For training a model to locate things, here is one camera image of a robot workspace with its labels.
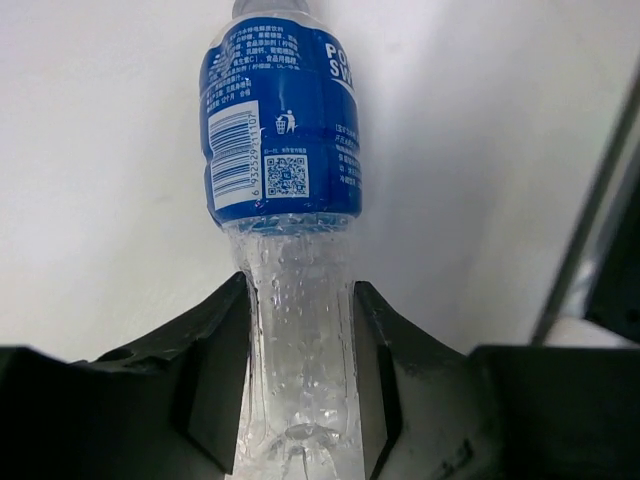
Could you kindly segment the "blue label bottle white cap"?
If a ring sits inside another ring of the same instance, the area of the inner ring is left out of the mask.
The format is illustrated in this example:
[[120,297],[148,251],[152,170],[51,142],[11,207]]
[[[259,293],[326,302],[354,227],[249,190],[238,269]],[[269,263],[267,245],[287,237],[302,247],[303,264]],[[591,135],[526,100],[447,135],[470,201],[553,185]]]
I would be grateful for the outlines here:
[[361,479],[351,65],[305,1],[238,1],[199,79],[207,207],[251,301],[238,479]]

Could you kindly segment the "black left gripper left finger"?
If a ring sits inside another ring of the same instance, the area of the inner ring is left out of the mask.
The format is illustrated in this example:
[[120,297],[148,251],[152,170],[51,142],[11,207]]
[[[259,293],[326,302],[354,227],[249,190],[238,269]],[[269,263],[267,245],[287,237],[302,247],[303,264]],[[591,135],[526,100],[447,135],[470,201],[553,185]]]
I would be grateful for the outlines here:
[[243,274],[94,361],[1,350],[5,479],[222,479],[234,467],[251,302]]

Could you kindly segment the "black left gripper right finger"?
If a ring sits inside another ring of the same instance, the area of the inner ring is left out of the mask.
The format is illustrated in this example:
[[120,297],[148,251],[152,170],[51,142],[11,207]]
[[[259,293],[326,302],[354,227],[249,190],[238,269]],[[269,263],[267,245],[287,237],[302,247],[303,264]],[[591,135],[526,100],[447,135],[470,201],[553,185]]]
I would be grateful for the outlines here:
[[369,479],[635,479],[635,349],[487,345],[463,355],[354,287]]

